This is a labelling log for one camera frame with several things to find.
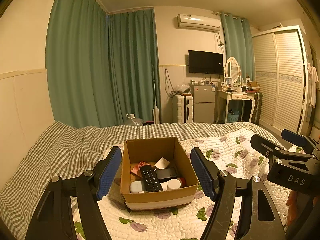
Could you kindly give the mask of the light blue rounded case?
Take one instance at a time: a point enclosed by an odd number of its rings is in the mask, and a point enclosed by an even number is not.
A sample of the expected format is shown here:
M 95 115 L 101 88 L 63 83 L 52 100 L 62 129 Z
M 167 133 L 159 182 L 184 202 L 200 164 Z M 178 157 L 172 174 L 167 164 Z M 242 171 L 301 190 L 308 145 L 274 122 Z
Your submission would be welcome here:
M 133 181 L 130 184 L 130 192 L 131 193 L 140 193 L 146 191 L 144 181 L 138 180 Z

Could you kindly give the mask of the white cylindrical bottle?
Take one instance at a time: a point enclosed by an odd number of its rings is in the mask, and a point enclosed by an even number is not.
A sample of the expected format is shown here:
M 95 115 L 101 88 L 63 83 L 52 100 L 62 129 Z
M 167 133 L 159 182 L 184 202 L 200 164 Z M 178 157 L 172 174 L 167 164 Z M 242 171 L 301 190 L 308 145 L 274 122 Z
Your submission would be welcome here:
M 178 190 L 182 186 L 181 181 L 178 179 L 171 179 L 161 183 L 163 191 Z

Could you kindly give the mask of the dark checkered suitcase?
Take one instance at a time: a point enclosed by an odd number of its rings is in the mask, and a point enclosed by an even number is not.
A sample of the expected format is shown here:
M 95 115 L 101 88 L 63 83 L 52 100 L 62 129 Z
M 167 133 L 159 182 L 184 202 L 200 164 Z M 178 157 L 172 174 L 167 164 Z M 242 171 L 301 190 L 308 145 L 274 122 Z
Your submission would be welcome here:
M 254 95 L 254 110 L 251 117 L 251 122 L 258 125 L 261 116 L 261 109 L 263 103 L 263 94 L 261 92 L 256 92 Z

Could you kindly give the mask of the floral white quilt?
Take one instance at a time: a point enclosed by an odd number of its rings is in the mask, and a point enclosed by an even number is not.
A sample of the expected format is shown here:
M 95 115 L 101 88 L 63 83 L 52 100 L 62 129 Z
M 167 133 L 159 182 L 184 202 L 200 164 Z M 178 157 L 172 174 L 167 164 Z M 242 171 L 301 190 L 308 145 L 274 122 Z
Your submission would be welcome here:
M 288 189 L 266 180 L 266 159 L 251 149 L 252 132 L 239 130 L 209 142 L 220 157 L 191 162 L 200 176 L 191 203 L 155 211 L 134 211 L 111 195 L 99 205 L 113 239 L 284 239 Z

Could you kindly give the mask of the white louvered wardrobe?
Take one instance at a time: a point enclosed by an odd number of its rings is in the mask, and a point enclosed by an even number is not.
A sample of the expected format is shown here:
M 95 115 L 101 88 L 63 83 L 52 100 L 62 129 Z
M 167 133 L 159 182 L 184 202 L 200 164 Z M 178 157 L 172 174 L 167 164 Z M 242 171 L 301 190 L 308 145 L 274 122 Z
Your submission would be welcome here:
M 302 30 L 293 25 L 262 31 L 252 41 L 255 80 L 263 95 L 260 123 L 276 133 L 300 134 L 308 95 Z

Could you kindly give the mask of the white dressing table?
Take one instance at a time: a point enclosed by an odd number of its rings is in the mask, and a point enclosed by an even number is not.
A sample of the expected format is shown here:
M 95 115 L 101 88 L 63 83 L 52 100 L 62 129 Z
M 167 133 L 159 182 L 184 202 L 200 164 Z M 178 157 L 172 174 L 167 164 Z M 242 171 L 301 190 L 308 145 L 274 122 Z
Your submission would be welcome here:
M 255 108 L 255 94 L 254 93 L 247 93 L 247 92 L 227 92 L 223 90 L 218 90 L 216 92 L 216 101 L 215 101 L 215 107 L 216 107 L 216 113 L 217 117 L 215 120 L 215 123 L 217 124 L 220 121 L 220 113 L 222 110 L 224 110 L 224 119 L 223 122 L 227 123 L 227 115 L 228 111 L 231 107 L 239 110 L 240 107 L 242 107 L 240 111 L 240 120 L 243 120 L 244 117 L 244 106 L 245 102 L 250 101 L 252 103 L 251 106 L 251 112 L 249 115 L 248 122 L 252 122 L 252 116 Z

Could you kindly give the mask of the dark red wallet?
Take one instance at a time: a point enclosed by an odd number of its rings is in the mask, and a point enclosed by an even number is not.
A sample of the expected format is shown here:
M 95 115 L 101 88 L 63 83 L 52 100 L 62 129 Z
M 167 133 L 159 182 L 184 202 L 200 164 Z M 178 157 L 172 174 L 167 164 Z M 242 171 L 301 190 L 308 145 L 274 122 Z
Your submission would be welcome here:
M 141 174 L 140 168 L 143 167 L 143 166 L 147 166 L 147 165 L 150 165 L 150 164 L 145 162 L 145 161 L 140 161 L 133 168 L 131 168 L 130 172 L 132 174 L 134 174 L 135 176 L 138 176 L 138 177 L 142 178 L 142 174 Z

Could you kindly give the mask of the black remote control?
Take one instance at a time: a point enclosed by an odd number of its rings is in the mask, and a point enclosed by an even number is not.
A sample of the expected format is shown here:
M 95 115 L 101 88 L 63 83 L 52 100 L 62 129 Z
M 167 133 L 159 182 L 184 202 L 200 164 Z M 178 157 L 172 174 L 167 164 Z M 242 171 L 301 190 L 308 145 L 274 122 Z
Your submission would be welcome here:
M 144 165 L 140 167 L 140 172 L 142 174 L 142 178 L 144 179 L 147 192 L 163 191 L 163 188 L 150 165 Z

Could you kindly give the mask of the white oval mirror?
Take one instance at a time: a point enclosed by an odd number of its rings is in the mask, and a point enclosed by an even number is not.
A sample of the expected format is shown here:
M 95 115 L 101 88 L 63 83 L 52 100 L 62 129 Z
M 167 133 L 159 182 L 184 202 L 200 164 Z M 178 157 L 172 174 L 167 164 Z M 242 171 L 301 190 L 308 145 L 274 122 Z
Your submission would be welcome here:
M 225 64 L 225 81 L 227 83 L 237 83 L 240 81 L 241 67 L 234 57 L 229 57 Z

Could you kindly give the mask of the white square box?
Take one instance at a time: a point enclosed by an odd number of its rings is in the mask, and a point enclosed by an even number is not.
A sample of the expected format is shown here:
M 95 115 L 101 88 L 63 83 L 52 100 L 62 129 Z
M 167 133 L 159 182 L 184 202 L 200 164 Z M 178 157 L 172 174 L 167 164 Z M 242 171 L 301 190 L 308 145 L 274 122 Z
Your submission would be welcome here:
M 159 161 L 157 161 L 157 163 L 155 163 L 154 168 L 158 169 L 158 170 L 162 170 L 162 169 L 167 168 L 169 165 L 170 165 L 170 161 L 161 157 L 161 159 L 159 159 Z

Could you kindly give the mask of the silver mini fridge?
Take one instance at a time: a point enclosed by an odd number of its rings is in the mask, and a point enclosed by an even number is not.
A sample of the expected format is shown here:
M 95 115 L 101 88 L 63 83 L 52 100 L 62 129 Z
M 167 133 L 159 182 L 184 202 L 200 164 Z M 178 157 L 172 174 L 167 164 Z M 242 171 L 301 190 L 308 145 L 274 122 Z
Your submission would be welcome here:
M 193 122 L 214 122 L 215 88 L 212 85 L 191 84 Z

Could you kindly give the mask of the brown cardboard box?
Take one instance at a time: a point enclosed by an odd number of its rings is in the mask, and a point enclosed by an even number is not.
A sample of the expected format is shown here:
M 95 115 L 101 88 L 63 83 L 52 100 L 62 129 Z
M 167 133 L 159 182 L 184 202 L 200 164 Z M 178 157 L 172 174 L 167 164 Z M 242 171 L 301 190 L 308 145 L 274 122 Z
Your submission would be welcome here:
M 164 158 L 174 167 L 178 177 L 185 180 L 185 187 L 176 190 L 131 193 L 130 184 L 139 180 L 131 173 L 140 161 L 154 165 Z M 197 177 L 190 159 L 177 137 L 129 139 L 124 143 L 121 167 L 120 192 L 131 210 L 154 210 L 190 204 L 197 189 Z

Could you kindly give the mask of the narrow teal curtain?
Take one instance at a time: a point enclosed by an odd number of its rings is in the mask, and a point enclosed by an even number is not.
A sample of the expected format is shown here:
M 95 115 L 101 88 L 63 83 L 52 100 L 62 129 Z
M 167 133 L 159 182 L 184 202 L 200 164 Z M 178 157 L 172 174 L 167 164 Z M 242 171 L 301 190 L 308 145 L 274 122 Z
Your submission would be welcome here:
M 227 58 L 234 57 L 241 66 L 242 78 L 255 78 L 253 40 L 246 18 L 234 18 L 231 13 L 220 15 Z

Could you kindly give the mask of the white air conditioner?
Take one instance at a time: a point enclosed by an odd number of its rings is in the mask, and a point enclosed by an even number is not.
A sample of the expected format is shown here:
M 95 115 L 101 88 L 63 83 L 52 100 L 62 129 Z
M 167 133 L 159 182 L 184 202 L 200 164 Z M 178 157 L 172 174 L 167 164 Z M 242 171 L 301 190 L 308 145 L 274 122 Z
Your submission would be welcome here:
M 221 22 L 215 18 L 196 16 L 190 14 L 178 14 L 178 26 L 180 28 L 200 29 L 205 31 L 219 32 Z

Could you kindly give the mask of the black wall television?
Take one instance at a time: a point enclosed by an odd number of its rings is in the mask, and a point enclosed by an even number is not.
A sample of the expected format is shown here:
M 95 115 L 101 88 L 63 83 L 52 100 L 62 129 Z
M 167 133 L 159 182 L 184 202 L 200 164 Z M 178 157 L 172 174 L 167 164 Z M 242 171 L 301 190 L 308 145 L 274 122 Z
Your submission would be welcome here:
M 222 75 L 223 55 L 208 51 L 189 50 L 188 62 L 190 73 Z

